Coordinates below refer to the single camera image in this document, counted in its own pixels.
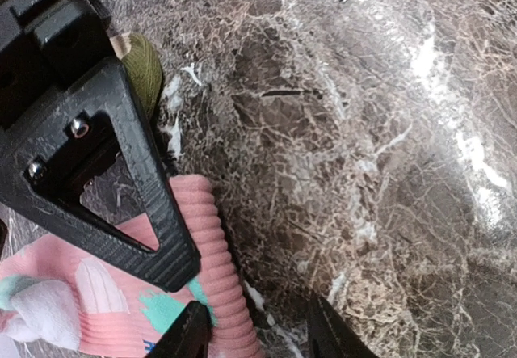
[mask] dark marble countertop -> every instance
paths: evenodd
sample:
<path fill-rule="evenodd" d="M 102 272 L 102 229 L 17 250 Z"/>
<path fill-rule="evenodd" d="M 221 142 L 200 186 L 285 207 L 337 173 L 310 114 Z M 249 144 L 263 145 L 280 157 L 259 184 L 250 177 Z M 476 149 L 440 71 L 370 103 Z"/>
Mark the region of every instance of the dark marble countertop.
<path fill-rule="evenodd" d="M 269 356 L 305 356 L 311 289 L 380 357 L 517 356 L 517 0 L 103 1 L 160 52 Z M 123 171 L 89 198 L 137 210 Z M 39 235 L 6 214 L 11 251 Z"/>

